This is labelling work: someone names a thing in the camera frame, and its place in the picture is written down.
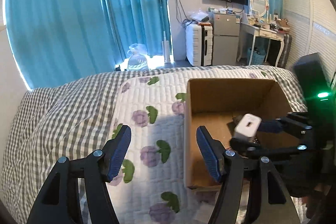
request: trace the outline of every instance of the gingham blanket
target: gingham blanket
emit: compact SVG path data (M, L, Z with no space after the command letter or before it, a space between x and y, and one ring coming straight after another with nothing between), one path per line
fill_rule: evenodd
M14 117L2 169L4 204L14 219L19 224L26 223L39 189L59 157L65 155L70 160L78 159L104 146L116 93L125 80L210 68L214 67L102 73L57 88L27 92ZM259 65L240 68L266 71L279 82L287 98L293 102L294 111L302 105L297 79L288 70ZM80 180L79 192L84 223L90 223L83 180Z

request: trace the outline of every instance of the refrigerator door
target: refrigerator door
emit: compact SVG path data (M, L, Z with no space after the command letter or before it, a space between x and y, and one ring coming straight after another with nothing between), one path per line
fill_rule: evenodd
M236 65L239 37L213 37L212 65Z
M239 36L240 17L236 15L214 14L213 34Z

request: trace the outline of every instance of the open cardboard box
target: open cardboard box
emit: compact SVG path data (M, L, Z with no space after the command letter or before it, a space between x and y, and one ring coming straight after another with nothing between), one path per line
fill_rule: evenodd
M279 84L268 79L190 79L184 121L184 184L191 189L211 190L218 183L209 175L196 142L196 129L206 126L212 138L230 147L232 118L251 113L275 119L292 111ZM258 132L267 148L296 146L299 140L287 133Z

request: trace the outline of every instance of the laundry basket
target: laundry basket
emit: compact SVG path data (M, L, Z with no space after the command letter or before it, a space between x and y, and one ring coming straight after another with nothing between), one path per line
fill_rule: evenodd
M247 49L247 61L246 64L248 65L250 62L250 56L251 56L251 49L252 48L248 48ZM262 65L266 56L266 52L263 48L259 48L258 49L260 54L258 54L257 52L253 51L253 55L252 55L252 61L251 61L251 65Z

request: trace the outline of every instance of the white charger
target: white charger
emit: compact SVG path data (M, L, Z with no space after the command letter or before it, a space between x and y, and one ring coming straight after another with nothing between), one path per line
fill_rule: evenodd
M260 123L260 117L252 114L245 114L236 126L235 134L233 137L243 141L253 141L253 138L258 131Z

